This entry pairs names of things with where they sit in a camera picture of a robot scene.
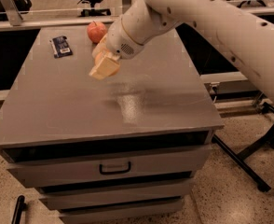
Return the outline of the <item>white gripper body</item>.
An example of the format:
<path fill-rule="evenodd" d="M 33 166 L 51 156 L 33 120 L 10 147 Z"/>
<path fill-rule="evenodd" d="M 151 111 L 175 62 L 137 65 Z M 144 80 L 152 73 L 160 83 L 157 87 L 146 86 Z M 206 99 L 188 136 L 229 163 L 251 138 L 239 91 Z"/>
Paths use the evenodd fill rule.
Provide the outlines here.
<path fill-rule="evenodd" d="M 144 46 L 136 43 L 126 33 L 122 17 L 119 17 L 108 29 L 106 47 L 121 59 L 131 59 L 140 53 Z"/>

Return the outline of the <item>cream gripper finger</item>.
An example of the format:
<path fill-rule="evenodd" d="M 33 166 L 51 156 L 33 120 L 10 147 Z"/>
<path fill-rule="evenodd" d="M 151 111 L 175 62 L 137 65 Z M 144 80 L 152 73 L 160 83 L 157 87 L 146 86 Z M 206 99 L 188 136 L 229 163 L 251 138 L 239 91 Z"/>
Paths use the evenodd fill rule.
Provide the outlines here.
<path fill-rule="evenodd" d="M 110 58 L 106 54 L 105 56 L 103 56 L 103 59 L 98 64 L 94 64 L 89 72 L 89 76 L 94 77 L 98 80 L 102 80 L 115 75 L 118 72 L 119 68 L 119 62 Z"/>
<path fill-rule="evenodd" d="M 108 52 L 108 49 L 106 47 L 106 38 L 107 35 L 105 35 L 101 41 L 96 45 L 96 47 L 94 48 L 93 52 L 92 52 L 92 57 L 96 58 L 98 55 L 102 55 L 105 56 Z"/>

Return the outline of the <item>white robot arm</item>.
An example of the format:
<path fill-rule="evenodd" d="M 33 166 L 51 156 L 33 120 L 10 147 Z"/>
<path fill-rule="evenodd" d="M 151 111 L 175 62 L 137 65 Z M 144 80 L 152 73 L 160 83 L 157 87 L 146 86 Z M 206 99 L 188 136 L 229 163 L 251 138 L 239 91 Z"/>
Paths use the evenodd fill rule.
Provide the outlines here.
<path fill-rule="evenodd" d="M 274 24 L 222 0 L 137 0 L 109 27 L 92 52 L 89 74 L 116 74 L 157 35 L 193 27 L 274 103 Z"/>

